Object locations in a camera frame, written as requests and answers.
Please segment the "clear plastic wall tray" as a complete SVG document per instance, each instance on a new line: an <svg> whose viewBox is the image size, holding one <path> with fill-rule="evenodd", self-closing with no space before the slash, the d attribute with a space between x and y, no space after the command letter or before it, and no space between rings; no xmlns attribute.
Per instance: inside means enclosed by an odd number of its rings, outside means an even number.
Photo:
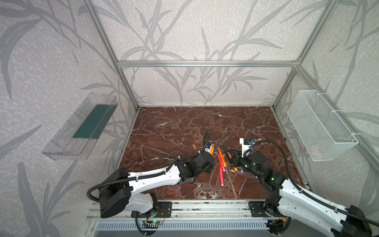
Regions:
<svg viewBox="0 0 379 237"><path fill-rule="evenodd" d="M85 161L118 106L113 95L89 93L43 148L54 161Z"/></svg>

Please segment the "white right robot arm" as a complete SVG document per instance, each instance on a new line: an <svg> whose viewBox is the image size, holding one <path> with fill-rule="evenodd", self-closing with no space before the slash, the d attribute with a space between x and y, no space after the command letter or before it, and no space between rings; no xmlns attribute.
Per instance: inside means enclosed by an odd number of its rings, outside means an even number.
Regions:
<svg viewBox="0 0 379 237"><path fill-rule="evenodd" d="M227 150L226 157L231 165L256 177L260 186L271 193L264 206L268 214L298 220L328 237L373 235L368 220L358 207L346 208L298 186L271 169L263 153L254 152L251 157L244 158L241 152Z"/></svg>

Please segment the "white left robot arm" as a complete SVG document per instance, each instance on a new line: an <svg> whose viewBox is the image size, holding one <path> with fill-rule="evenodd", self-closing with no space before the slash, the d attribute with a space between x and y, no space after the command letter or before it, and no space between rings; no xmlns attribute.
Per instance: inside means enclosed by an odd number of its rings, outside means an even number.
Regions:
<svg viewBox="0 0 379 237"><path fill-rule="evenodd" d="M120 168L101 184L87 191L87 197L100 204L101 218L110 218L124 210L142 214L158 208L154 194L146 191L182 183L193 183L202 173L210 174L214 157L207 151L191 159L177 159L167 167L145 172L128 172Z"/></svg>

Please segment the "pink highlighter pen lower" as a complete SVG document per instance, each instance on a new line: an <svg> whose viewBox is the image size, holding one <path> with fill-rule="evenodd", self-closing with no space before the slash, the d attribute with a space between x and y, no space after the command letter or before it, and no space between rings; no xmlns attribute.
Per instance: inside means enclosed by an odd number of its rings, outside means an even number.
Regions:
<svg viewBox="0 0 379 237"><path fill-rule="evenodd" d="M224 178L223 178L223 170L221 167L219 168L219 175L220 175L220 185L223 187L224 186Z"/></svg>

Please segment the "pink highlighter pen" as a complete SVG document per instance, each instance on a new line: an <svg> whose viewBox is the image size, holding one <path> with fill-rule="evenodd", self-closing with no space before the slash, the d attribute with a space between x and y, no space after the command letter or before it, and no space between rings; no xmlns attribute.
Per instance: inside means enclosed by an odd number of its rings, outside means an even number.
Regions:
<svg viewBox="0 0 379 237"><path fill-rule="evenodd" d="M219 175L220 175L220 185L223 187L224 186L224 178L223 178L223 170L221 167L219 168Z"/></svg>
<svg viewBox="0 0 379 237"><path fill-rule="evenodd" d="M223 164L221 156L218 154L217 157L218 157L218 160L219 160L219 163L220 163L220 170L221 170L221 172L225 172L225 166Z"/></svg>

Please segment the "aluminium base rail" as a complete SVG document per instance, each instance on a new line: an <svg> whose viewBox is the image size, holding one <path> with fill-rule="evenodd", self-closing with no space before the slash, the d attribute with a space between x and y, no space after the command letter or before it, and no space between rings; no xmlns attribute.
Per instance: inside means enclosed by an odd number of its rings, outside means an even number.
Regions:
<svg viewBox="0 0 379 237"><path fill-rule="evenodd" d="M270 216L263 204L262 199L159 200L154 217L127 210L103 219L100 205L93 203L81 236L93 237L100 231L136 231L152 237L164 231L266 231L268 223L285 217Z"/></svg>

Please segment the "pink highlighter pen upper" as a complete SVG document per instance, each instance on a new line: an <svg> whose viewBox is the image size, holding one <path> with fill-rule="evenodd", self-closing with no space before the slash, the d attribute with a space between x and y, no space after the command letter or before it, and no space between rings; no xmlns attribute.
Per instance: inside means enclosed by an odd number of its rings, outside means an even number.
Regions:
<svg viewBox="0 0 379 237"><path fill-rule="evenodd" d="M217 157L218 157L218 160L219 160L219 163L220 163L220 170L221 170L221 172L225 172L225 166L223 164L221 156L218 154Z"/></svg>

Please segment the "aluminium cage frame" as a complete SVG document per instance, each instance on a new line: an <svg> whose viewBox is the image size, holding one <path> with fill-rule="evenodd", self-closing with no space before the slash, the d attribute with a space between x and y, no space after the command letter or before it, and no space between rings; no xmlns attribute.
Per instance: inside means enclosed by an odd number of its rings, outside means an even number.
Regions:
<svg viewBox="0 0 379 237"><path fill-rule="evenodd" d="M354 195L357 181L362 192L360 205L371 211L379 209L379 3L378 1L299 1L295 12L287 13L294 1L277 1L273 11L252 23L259 1L249 1L244 6L245 22L238 36L221 49L210 47L210 34L201 31L203 56L185 56L164 48L164 40L179 23L193 1L178 1L174 18L161 26L162 18L169 13L163 9L163 1L150 1L154 6L151 16L141 16L137 27L123 8L123 1L104 1L96 5L85 1L82 10L93 18L95 27L111 56L111 63L132 98L134 107L146 107L150 103L138 94L133 77L127 78L125 70L134 72L142 68L164 72L169 86L178 92L175 106L195 106L195 101L185 101L183 88L188 86L193 70L198 70L192 92L199 93L202 106L213 104L223 92L237 88L237 81L248 79L242 73L248 68L289 68L290 73L277 95L268 99L272 105L292 148L298 148L296 157L305 168L323 163L330 171L332 163L343 165L332 177L341 176L339 187L346 187ZM247 45L278 48L268 37L259 37L261 30L283 15L283 22L297 18L305 21L314 12L321 15L300 53L288 60L260 60L260 50L246 49ZM329 154L323 158L320 149L312 148L301 139L304 130L295 127L287 112L292 105L294 79L303 82L326 99L332 107L330 115L341 118L353 143L345 149L342 158ZM358 172L355 179L352 174Z"/></svg>

